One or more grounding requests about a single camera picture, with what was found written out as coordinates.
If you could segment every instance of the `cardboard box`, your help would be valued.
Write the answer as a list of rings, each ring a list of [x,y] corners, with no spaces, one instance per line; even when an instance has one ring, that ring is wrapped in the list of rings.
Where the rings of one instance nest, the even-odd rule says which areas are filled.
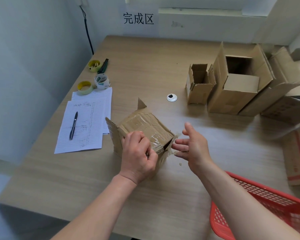
[[[295,62],[300,69],[300,61]],[[263,111],[261,115],[287,122],[293,125],[300,123],[300,86],[292,89],[284,97]]]
[[[213,64],[216,88],[208,99],[208,112],[236,115],[258,93],[259,77],[252,57],[226,56],[223,43]]]
[[[150,140],[152,149],[158,154],[156,171],[171,154],[171,146],[177,138],[167,127],[165,127],[151,112],[147,106],[138,99],[138,109],[121,121],[118,125],[105,118],[113,142],[114,152],[122,156],[121,139],[133,131],[142,131]]]
[[[300,127],[281,138],[288,184],[300,185]]]
[[[193,64],[189,67],[185,85],[188,104],[206,104],[208,96],[216,85],[212,65],[207,72],[208,64]]]
[[[274,75],[272,81],[240,111],[239,115],[254,117],[278,101],[291,89],[300,86],[300,70],[285,47],[272,54],[269,58],[269,64],[271,67],[268,69]]]

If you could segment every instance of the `red basket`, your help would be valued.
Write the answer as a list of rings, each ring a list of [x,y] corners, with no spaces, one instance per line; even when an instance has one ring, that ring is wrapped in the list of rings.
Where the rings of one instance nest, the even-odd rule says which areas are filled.
[[[300,199],[234,173],[227,173],[265,208],[300,233]],[[225,218],[214,202],[211,205],[210,224],[219,237],[235,240]]]

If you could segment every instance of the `table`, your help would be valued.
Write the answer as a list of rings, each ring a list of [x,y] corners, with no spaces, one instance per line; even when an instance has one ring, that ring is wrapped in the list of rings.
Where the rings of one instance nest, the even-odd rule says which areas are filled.
[[[188,105],[185,84],[189,64],[214,62],[220,43],[107,36],[92,59],[109,59],[113,88],[111,120],[120,122],[137,109],[140,97],[172,132],[189,121],[207,139],[213,160],[224,170],[286,193],[283,153],[275,140],[289,126],[267,118],[209,114]],[[232,55],[247,55],[252,45],[225,44]],[[99,195],[120,170],[110,135],[102,149],[54,154],[67,101],[81,81],[93,81],[85,67],[24,162],[0,195],[0,203],[72,220]],[[178,99],[169,102],[174,93]],[[129,197],[115,233],[148,239],[205,239],[210,233],[211,199],[186,161],[175,156],[152,180]]]

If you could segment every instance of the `sign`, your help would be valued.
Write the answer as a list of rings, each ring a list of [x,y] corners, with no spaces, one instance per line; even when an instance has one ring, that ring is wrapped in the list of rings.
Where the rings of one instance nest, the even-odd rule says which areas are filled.
[[[159,36],[159,8],[153,5],[125,4],[119,15],[123,34],[128,36]]]

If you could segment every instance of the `black pen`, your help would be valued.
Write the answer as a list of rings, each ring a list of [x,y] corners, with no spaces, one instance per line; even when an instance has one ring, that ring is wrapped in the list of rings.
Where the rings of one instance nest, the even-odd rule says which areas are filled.
[[[74,121],[73,121],[72,129],[71,129],[71,132],[70,132],[69,140],[72,140],[73,134],[75,133],[77,117],[78,117],[78,112],[74,116]]]

